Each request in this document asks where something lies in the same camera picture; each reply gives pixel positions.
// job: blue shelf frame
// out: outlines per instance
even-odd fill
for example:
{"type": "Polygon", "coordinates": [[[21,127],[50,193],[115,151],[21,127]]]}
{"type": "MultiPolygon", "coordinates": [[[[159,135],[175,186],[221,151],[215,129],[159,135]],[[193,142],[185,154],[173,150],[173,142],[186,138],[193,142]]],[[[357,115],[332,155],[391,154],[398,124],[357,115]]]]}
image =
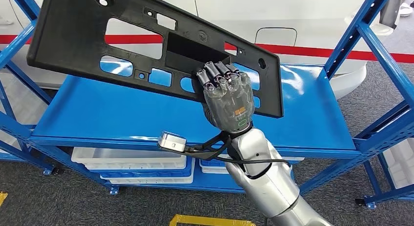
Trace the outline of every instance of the blue shelf frame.
{"type": "MultiPolygon", "coordinates": [[[[39,13],[39,7],[34,0],[15,0],[19,7],[31,20],[31,23],[23,30],[23,32],[16,37],[10,45],[0,53],[1,67],[6,66],[13,74],[16,75],[22,82],[25,83],[32,91],[34,91],[42,100],[46,103],[50,103],[51,99],[33,83],[18,67],[10,60],[12,56],[26,43],[29,37],[32,35],[34,26],[36,24],[37,15],[39,13]]],[[[354,48],[356,43],[362,37],[367,45],[370,47],[378,61],[381,63],[393,83],[404,97],[404,101],[399,105],[391,109],[380,119],[368,126],[364,131],[358,134],[353,142],[356,150],[328,150],[328,149],[311,149],[305,148],[298,150],[295,147],[279,147],[279,152],[284,156],[300,156],[300,157],[318,157],[318,158],[336,158],[335,163],[328,168],[314,176],[312,179],[304,183],[301,188],[301,193],[305,194],[325,183],[335,179],[336,177],[346,173],[357,165],[364,164],[368,175],[370,176],[371,183],[374,188],[375,195],[366,197],[366,203],[378,203],[389,199],[412,199],[414,198],[414,187],[407,186],[401,189],[395,189],[392,185],[391,177],[389,173],[386,173],[387,180],[392,185],[390,192],[382,193],[378,186],[378,181],[374,176],[373,170],[369,163],[369,159],[378,156],[381,165],[386,170],[386,163],[382,156],[382,152],[394,144],[400,142],[407,137],[411,137],[414,133],[414,111],[409,110],[414,106],[414,86],[404,74],[404,72],[398,67],[395,60],[386,51],[385,47],[381,44],[379,39],[375,36],[369,25],[373,19],[377,16],[381,8],[384,6],[387,0],[365,0],[360,10],[355,15],[351,24],[345,31],[343,37],[339,41],[338,45],[334,49],[332,55],[324,65],[324,70],[331,79],[339,66],[343,63],[347,55],[354,48]]],[[[30,147],[34,147],[43,154],[54,158],[55,160],[65,164],[69,168],[83,174],[84,176],[102,184],[111,190],[111,194],[117,194],[119,192],[118,185],[111,185],[109,182],[102,180],[98,174],[92,173],[87,170],[84,165],[71,162],[70,156],[61,151],[56,145],[66,144],[68,142],[76,144],[76,139],[70,138],[43,138],[41,144],[36,138],[31,139],[31,129],[35,129],[34,125],[23,125],[13,120],[10,113],[0,114],[0,129],[13,135],[19,139],[20,142],[27,144],[30,147]]],[[[90,147],[104,147],[104,148],[122,148],[134,149],[136,147],[135,142],[118,142],[118,141],[100,141],[90,139],[90,143],[83,139],[82,143],[90,144],[90,147]]],[[[8,147],[7,144],[0,143],[0,146],[6,151],[12,150],[12,147],[8,147]]],[[[19,151],[15,153],[16,161],[30,160],[35,163],[33,157],[28,157],[25,152],[19,151]]]]}
{"type": "Polygon", "coordinates": [[[375,206],[376,203],[391,199],[412,199],[412,196],[410,195],[414,193],[414,185],[395,189],[382,155],[383,151],[400,141],[411,137],[414,133],[414,111],[410,110],[410,108],[414,106],[414,86],[370,29],[371,22],[386,1],[387,0],[364,1],[360,10],[355,15],[353,21],[325,64],[325,70],[329,79],[331,79],[340,64],[362,37],[403,96],[404,101],[372,123],[354,138],[355,146],[361,152],[358,157],[352,160],[336,161],[334,164],[304,183],[301,186],[302,193],[309,192],[346,173],[355,166],[364,164],[375,192],[374,196],[365,197],[364,200],[367,206],[375,206]],[[375,156],[379,157],[386,178],[392,187],[389,192],[382,193],[378,180],[369,163],[369,159],[375,156]]]}
{"type": "MultiPolygon", "coordinates": [[[[39,6],[34,0],[15,0],[21,9],[25,12],[28,18],[31,20],[29,25],[23,29],[23,31],[4,49],[0,52],[0,68],[7,68],[13,75],[15,75],[24,85],[31,89],[37,96],[39,96],[45,103],[50,104],[52,99],[40,89],[27,75],[25,75],[21,69],[19,69],[12,61],[12,57],[20,50],[20,48],[29,40],[32,36],[34,27],[36,24],[37,15],[39,14],[39,6]]],[[[0,113],[0,128],[8,133],[9,135],[17,138],[20,150],[0,141],[0,148],[8,153],[0,153],[0,160],[2,161],[14,161],[14,162],[25,162],[35,165],[43,170],[45,175],[49,175],[53,171],[53,166],[45,163],[45,155],[40,157],[34,157],[31,152],[33,146],[28,145],[26,137],[30,135],[31,129],[35,128],[35,125],[21,125],[16,121],[15,114],[10,105],[9,99],[6,95],[4,87],[0,81],[0,101],[4,107],[4,113],[0,113]],[[13,127],[19,124],[24,127],[24,131],[16,130],[13,132],[13,127]]]]}

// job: robotic arm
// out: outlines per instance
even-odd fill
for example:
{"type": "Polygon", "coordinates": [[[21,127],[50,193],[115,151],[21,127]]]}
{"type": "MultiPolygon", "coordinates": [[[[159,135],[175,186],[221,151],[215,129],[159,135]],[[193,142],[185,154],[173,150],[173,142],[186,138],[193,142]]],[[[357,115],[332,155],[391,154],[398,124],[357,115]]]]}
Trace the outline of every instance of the robotic arm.
{"type": "Polygon", "coordinates": [[[290,177],[289,163],[263,132],[252,126],[254,102],[248,75],[222,62],[208,62],[196,75],[208,105],[206,118],[222,132],[199,146],[186,146],[185,138],[163,132],[158,145],[184,155],[225,161],[232,178],[275,225],[330,226],[300,196],[290,177]],[[211,148],[219,140],[224,145],[211,148]],[[218,157],[225,148],[231,159],[218,157]]]}

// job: car body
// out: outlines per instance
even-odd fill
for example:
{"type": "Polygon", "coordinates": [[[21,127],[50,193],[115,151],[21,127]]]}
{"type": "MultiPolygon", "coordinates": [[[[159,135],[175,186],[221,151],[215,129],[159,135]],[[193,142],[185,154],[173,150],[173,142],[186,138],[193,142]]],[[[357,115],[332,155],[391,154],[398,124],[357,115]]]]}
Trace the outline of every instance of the car body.
{"type": "MultiPolygon", "coordinates": [[[[43,0],[35,0],[41,5],[43,0]]],[[[252,43],[278,49],[306,47],[302,53],[280,54],[283,63],[324,64],[326,56],[315,50],[334,49],[345,29],[364,0],[164,0],[197,15],[252,43]]],[[[29,20],[13,0],[0,0],[0,48],[4,48],[29,20]]],[[[380,39],[393,29],[375,19],[371,28],[380,39]]],[[[161,56],[162,41],[148,41],[157,35],[119,20],[110,21],[106,30],[109,44],[150,57],[161,56]]],[[[231,45],[228,52],[234,51],[231,45]]],[[[26,63],[28,44],[13,61],[36,83],[44,88],[59,88],[65,75],[30,67],[26,63]]],[[[369,51],[360,41],[354,50],[369,51]]],[[[345,60],[331,79],[337,98],[357,88],[366,76],[366,61],[345,60]]]]}

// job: plastic crate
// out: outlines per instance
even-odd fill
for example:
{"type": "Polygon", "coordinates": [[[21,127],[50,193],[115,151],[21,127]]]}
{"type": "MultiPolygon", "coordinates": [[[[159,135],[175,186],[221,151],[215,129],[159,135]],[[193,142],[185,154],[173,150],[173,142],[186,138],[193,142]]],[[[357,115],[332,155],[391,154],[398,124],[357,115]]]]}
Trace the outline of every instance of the plastic crate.
{"type": "Polygon", "coordinates": [[[408,138],[383,152],[395,188],[414,184],[414,139],[408,138]]]}
{"type": "Polygon", "coordinates": [[[186,156],[166,151],[75,147],[72,161],[89,170],[182,169],[186,156]]]}
{"type": "Polygon", "coordinates": [[[138,170],[91,170],[101,178],[149,178],[149,177],[188,177],[191,175],[191,158],[187,158],[182,169],[138,169],[138,170]]]}
{"type": "MultiPolygon", "coordinates": [[[[219,155],[223,158],[228,158],[228,155],[219,155]]],[[[297,164],[300,161],[304,160],[305,158],[297,158],[297,157],[283,157],[284,159],[288,160],[290,164],[297,164]]],[[[203,173],[211,173],[211,174],[228,174],[226,170],[226,166],[223,161],[220,160],[200,160],[200,167],[203,173]]]]}
{"type": "Polygon", "coordinates": [[[181,177],[119,177],[119,178],[104,178],[116,185],[139,185],[139,184],[188,184],[193,182],[195,158],[189,158],[191,164],[188,163],[190,172],[188,176],[181,177]]]}

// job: gray carpet floor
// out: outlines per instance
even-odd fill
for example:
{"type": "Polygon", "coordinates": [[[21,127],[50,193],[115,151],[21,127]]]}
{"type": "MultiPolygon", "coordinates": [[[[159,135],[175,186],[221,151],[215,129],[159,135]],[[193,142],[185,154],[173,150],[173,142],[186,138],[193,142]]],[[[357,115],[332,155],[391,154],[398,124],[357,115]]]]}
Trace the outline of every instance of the gray carpet floor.
{"type": "MultiPolygon", "coordinates": [[[[413,18],[406,19],[405,26],[400,24],[395,38],[408,35],[413,18]]],[[[407,42],[391,39],[385,43],[390,49],[404,44],[414,53],[414,44],[407,46],[407,42]]],[[[414,65],[401,67],[414,80],[414,65]]],[[[368,63],[367,68],[366,80],[339,100],[353,135],[401,101],[377,62],[368,63]]],[[[305,159],[294,167],[297,182],[303,183],[332,162],[305,159]]],[[[373,167],[383,189],[389,188],[376,159],[373,167]]],[[[0,206],[0,226],[165,226],[175,214],[251,220],[264,225],[263,216],[244,194],[123,188],[121,194],[111,196],[105,188],[69,169],[62,175],[43,176],[28,164],[0,162],[0,191],[9,193],[0,206]]],[[[388,201],[376,210],[354,203],[355,198],[372,193],[365,169],[359,166],[304,197],[334,225],[414,225],[413,202],[388,201]]]]}

